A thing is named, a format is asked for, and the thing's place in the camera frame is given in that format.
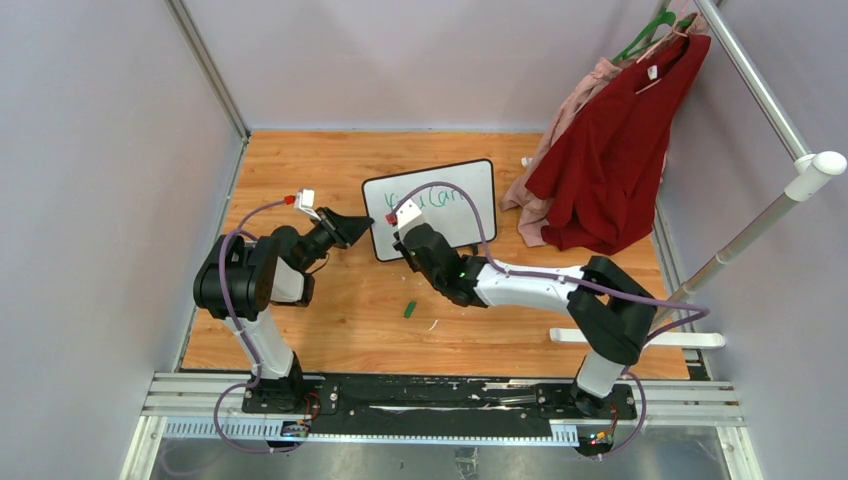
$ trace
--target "whiteboard black frame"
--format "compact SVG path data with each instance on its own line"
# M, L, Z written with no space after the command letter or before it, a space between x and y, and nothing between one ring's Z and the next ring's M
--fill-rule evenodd
M495 233L492 235L492 238L487 238L486 242L493 242L493 241L495 241L496 238L498 238L498 209L497 209L498 205L497 205L497 202L495 201L495 165L488 158L475 158L474 160L466 160L464 162L449 163L447 165L439 165L438 167L422 168L422 169L419 169L419 170L411 170L409 172L392 173L392 174L389 174L389 175L383 175L381 177L371 177L371 178L365 179L365 180L362 181L362 185L359 187L359 190L362 192L362 203L365 204L365 215L367 215L369 217L371 216L371 212L368 211L368 202L365 201L365 184L368 183L368 182L371 182L371 181L374 181L374 180L385 180L387 178L392 178L392 177L400 177L402 175L412 175L414 173L429 172L430 170L440 170L442 168L458 167L460 165L465 165L465 164L468 164L468 163L481 162L481 161L488 162L489 166L491 167L489 169L489 171L492 172L492 178L491 178L491 180L492 180L492 216L494 217L494 220L495 220L495 222L494 222L495 223ZM393 258L391 260L381 260L380 257L377 255L377 243L374 241L374 228L373 228L373 226L368 227L368 231L371 232L371 249L374 250L374 258L376 258L378 262L388 263L388 262L394 262L396 260L403 260L403 257ZM470 247L472 245L477 245L479 243L480 242L466 243L464 245L456 245L453 248Z

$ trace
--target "green marker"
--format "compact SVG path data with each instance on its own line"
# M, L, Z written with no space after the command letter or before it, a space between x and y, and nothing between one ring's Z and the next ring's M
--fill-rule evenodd
M412 311L415 310L415 305L417 305L415 300L409 302L409 305L406 306L406 311L403 312L403 318L409 318L412 316Z

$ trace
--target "whiteboard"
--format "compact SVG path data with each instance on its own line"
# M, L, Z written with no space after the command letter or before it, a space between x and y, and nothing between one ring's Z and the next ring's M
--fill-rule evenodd
M371 241L377 260L386 262L401 258L392 247L396 228L389 225L386 215L415 187L436 180L453 183L468 193L480 211L486 240L494 240L497 235L494 179L492 162L482 158L365 180L362 197L368 216L374 219ZM421 208L427 223L444 235L452 247L480 243L474 213L459 192L446 187L430 187L415 194L412 200Z

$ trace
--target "wooden table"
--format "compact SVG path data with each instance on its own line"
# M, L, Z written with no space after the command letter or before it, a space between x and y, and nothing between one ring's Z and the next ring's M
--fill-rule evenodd
M253 208L302 187L315 189L316 206L364 215L361 185L368 178L481 157L495 166L500 200L523 169L521 157L532 155L538 140L538 134L255 133L225 229ZM498 212L498 236L492 243L496 258L518 265L570 266L592 255L580 248L559 252L551 246L524 246L516 231L519 213ZM291 207L263 212L246 228L262 235L283 224L301 233L311 228L307 217ZM665 296L650 239L613 258L652 294ZM406 262L378 262L370 233L349 250L333 249L315 280L309 307L272 307L280 332L306 371L573 376L587 351L550 341L551 327L576 326L569 317L519 307L453 305ZM418 305L405 319L410 300ZM249 363L223 323L201 311L183 367L246 369ZM679 348L652 347L634 370L643 378L688 378Z

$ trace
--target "green hanger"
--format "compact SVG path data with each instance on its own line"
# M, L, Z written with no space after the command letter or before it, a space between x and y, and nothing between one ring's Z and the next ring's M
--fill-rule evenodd
M689 26L690 26L690 25L692 25L692 22L693 22L694 20L695 20L694 18L687 18L687 19L681 20L681 21L677 24L677 27L679 27L679 28L680 28L680 30L686 30L687 28L689 28ZM640 48L637 48L636 50L634 50L634 51L630 52L630 54L629 54L629 55L627 55L627 56L626 56L626 57L624 57L624 58L635 57L636 55L639 55L640 53L643 53L643 52L645 52L646 50L648 50L649 48L653 47L653 46L654 46L654 44L655 44L655 43L657 43L657 42L659 42L660 40L662 40L662 37L660 37L660 38L658 38L658 39L654 40L653 42L651 42L651 43L649 43L649 44L647 44L647 45L645 45L645 46L642 46L642 47L640 47Z
M668 25L669 27L674 25L674 22L676 20L677 15L675 15L674 12L662 12L661 14L657 15L657 18L651 20L651 23L649 23L648 26L646 26L642 29L641 32L639 32L639 35L636 36L636 40L633 40L633 43L628 45L627 48L622 50L621 53L619 53L615 56L615 58L612 59L612 63L617 63L624 60L625 58L632 57L635 52L630 52L630 50L636 47L636 45L638 45L643 38L647 37L648 35L652 35L654 32L656 32L657 28L659 28L660 25Z

